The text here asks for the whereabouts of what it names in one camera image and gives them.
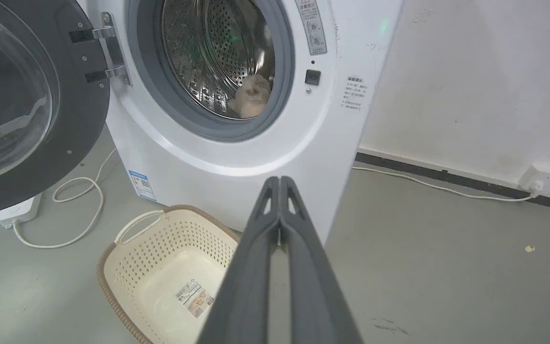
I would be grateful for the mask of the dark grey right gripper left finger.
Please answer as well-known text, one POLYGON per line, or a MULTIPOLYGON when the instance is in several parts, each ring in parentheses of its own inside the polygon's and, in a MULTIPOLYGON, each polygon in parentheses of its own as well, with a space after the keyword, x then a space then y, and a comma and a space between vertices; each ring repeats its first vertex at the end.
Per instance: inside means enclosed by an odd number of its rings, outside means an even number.
POLYGON ((268 344, 271 257, 280 226, 280 182, 264 182, 197 344, 268 344))

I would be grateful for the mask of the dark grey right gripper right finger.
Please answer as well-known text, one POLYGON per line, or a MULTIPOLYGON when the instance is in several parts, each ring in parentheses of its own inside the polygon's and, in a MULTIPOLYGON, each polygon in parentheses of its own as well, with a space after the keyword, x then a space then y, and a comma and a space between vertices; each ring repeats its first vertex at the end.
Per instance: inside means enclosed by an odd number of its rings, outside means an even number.
POLYGON ((289 259, 292 344, 364 344, 292 178, 280 184, 280 232, 289 259))

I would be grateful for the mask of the white front-load washing machine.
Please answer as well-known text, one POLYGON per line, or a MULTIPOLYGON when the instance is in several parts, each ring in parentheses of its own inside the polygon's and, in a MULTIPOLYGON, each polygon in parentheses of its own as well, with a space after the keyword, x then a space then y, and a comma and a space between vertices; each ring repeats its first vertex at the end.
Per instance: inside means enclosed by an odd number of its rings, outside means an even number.
POLYGON ((404 0, 78 0, 116 20, 132 86, 107 126, 139 196, 243 231, 262 185, 289 176, 321 242, 369 117, 404 0), (260 115, 228 107, 245 78, 260 115))

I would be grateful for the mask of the metal door hinge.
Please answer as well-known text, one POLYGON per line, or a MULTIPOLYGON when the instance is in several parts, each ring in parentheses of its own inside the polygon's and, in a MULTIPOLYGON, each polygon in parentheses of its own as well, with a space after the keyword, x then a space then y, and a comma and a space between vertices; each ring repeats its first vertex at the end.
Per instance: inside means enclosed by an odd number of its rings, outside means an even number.
POLYGON ((103 50, 106 68, 86 74, 86 81, 93 83, 106 78, 117 79, 126 86, 132 86, 124 53, 120 45, 116 20, 112 13, 102 11, 99 15, 101 27, 69 32, 72 43, 98 42, 103 50))

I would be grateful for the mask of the dark round washer door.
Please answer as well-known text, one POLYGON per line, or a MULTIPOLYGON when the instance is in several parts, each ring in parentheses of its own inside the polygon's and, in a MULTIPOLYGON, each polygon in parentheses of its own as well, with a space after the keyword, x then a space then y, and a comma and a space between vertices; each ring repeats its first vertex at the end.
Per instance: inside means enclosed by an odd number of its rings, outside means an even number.
POLYGON ((0 210, 52 187, 105 126, 110 82, 78 0, 0 0, 0 210))

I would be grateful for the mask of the cream perforated laundry basket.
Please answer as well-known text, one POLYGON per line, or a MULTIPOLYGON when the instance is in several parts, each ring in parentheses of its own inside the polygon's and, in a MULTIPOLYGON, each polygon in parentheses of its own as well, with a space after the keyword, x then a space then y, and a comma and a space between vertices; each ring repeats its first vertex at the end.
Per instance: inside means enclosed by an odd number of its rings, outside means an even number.
POLYGON ((192 205, 150 211, 104 250, 98 283, 139 344, 196 344, 240 238, 192 205))

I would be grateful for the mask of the beige garment in drum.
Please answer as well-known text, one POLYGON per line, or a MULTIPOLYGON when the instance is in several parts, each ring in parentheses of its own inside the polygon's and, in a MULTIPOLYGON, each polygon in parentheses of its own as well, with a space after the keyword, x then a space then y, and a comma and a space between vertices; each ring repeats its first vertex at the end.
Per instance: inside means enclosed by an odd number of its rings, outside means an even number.
POLYGON ((262 113, 270 94, 269 81, 255 74, 244 79, 242 86, 236 90, 235 98, 229 100, 228 107, 242 119, 254 118, 262 113))

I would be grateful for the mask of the white power strip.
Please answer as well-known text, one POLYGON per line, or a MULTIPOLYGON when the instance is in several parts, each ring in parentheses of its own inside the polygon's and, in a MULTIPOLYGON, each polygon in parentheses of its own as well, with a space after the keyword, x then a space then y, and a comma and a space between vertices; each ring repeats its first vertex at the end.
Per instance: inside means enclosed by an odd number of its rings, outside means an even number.
POLYGON ((14 225, 33 220, 37 216, 41 198, 42 194, 39 193, 19 204, 0 210, 0 225, 5 229, 13 229, 14 225))

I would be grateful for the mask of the white wall socket plug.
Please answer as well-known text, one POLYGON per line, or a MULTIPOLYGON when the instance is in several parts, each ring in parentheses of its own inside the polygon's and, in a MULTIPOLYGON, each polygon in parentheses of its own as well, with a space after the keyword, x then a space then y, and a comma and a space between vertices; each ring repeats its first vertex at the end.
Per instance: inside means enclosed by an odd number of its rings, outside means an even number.
POLYGON ((518 187, 534 195, 550 193, 550 164, 532 163, 519 178, 518 187))

